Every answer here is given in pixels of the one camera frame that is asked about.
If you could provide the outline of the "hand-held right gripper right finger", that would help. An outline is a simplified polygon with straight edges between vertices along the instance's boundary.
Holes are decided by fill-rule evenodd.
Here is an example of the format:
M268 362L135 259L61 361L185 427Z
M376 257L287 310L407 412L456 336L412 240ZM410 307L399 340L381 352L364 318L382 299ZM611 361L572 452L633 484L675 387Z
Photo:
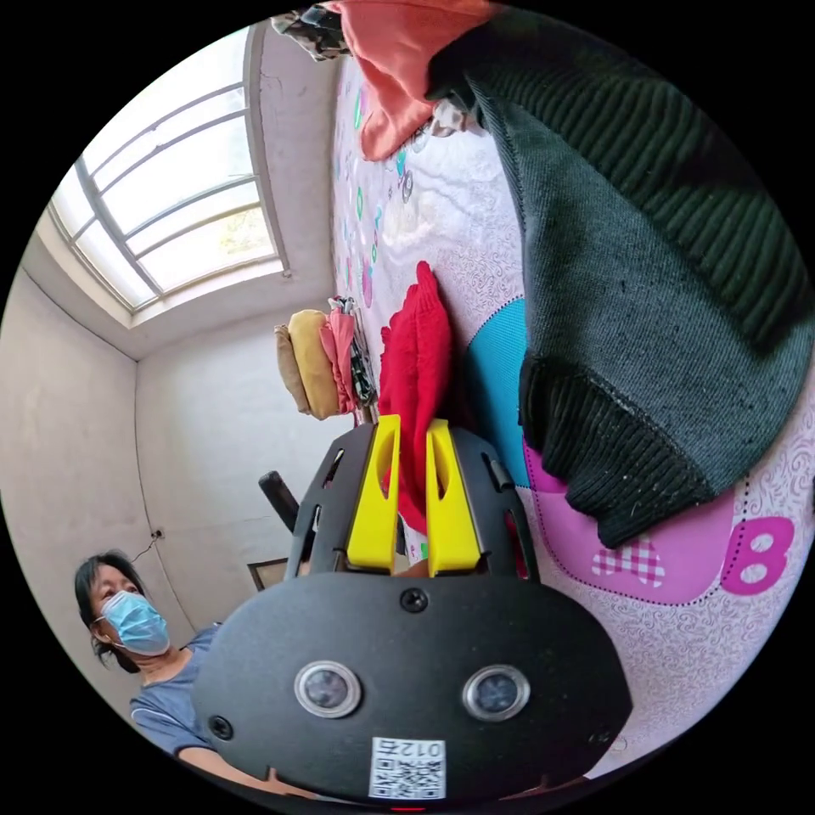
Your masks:
M452 433L443 419L434 419L426 432L425 504L429 575L473 571L481 550Z

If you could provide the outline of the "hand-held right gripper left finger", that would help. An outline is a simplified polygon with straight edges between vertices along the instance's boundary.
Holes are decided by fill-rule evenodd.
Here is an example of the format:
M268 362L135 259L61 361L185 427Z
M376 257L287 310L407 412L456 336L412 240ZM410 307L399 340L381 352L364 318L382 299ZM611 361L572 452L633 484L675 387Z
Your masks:
M398 521L401 420L380 417L368 445L367 459L346 547L352 569L392 569Z

